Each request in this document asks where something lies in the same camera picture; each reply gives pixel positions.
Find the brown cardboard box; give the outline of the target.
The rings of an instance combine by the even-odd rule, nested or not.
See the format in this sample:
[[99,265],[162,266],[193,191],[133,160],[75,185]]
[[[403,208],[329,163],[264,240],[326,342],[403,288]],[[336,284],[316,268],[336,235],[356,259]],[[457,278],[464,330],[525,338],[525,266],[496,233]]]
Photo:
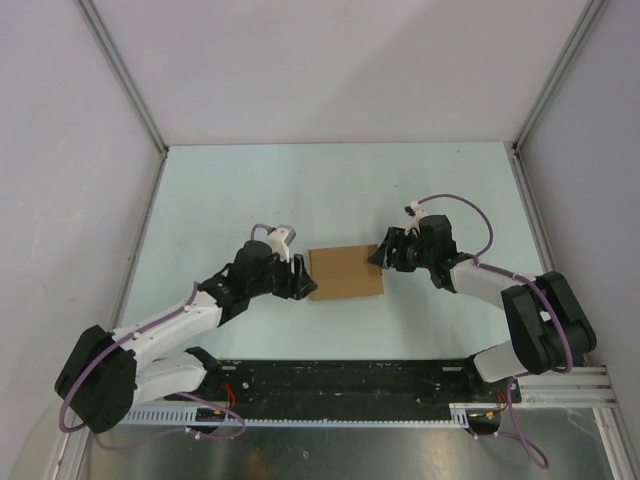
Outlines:
[[383,295],[382,270],[368,262],[377,248],[369,244],[310,250],[310,274],[318,286],[310,298],[332,301]]

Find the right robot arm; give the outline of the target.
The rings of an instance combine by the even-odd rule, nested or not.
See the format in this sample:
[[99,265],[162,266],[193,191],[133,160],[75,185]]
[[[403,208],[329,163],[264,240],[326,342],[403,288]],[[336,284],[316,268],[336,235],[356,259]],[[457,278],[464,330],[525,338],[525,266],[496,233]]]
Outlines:
[[483,263],[460,252],[444,215],[427,215],[410,229],[390,227],[368,262],[381,269],[429,272],[438,289],[464,294],[500,309],[509,339],[469,357],[461,376],[473,401],[493,394],[511,377],[568,373],[595,350],[597,338],[564,275],[526,276]]

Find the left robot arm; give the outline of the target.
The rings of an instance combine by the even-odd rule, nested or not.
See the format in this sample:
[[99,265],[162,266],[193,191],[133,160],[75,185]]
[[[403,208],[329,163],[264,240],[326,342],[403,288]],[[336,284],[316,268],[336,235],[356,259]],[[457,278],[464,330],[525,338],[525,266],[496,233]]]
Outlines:
[[132,408],[160,398],[214,397],[224,382],[219,362],[201,347],[178,354],[173,349],[244,313],[256,297],[299,301],[316,288],[302,255],[284,256],[249,240],[232,262],[194,284],[187,299],[162,316],[112,331],[86,329],[54,384],[62,400],[60,430],[75,430],[66,422],[68,412],[80,428],[100,434]]

